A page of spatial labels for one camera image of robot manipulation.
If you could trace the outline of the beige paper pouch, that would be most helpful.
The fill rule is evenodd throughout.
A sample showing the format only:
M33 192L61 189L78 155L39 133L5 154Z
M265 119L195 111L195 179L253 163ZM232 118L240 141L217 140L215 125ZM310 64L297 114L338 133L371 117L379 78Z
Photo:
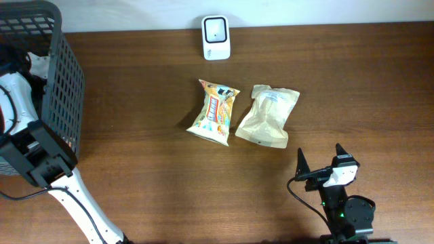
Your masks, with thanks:
M292 89L255 85L252 107L235 135L261 146L286 148L288 133L283 128L299 96L300 93Z

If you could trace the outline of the yellow snack bag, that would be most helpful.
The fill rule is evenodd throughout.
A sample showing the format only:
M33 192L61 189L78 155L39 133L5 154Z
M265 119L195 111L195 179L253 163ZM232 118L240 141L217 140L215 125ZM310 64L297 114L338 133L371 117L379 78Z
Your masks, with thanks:
M233 104L240 91L203 79L199 82L205 94L203 108L187 131L200 138L228 146Z

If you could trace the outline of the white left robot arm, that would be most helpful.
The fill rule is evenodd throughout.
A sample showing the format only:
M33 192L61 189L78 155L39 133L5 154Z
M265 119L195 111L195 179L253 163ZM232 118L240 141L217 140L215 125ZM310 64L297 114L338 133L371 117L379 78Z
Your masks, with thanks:
M129 243L85 187L72 148L39 119L32 89L46 77L28 52L1 45L1 162L58 200L90 243Z

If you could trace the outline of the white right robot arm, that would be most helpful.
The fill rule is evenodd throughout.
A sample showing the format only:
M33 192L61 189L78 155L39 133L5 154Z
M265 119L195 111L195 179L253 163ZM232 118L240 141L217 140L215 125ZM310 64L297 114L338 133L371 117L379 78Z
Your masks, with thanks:
M339 144L330 166L312 171L302 150L298 149L296 180L305 183L305 190L318 191L329 235L320 236L321 243L392 243L390 239L369 239L376 204L359 195L348 196L345 187L356 179L359 163Z

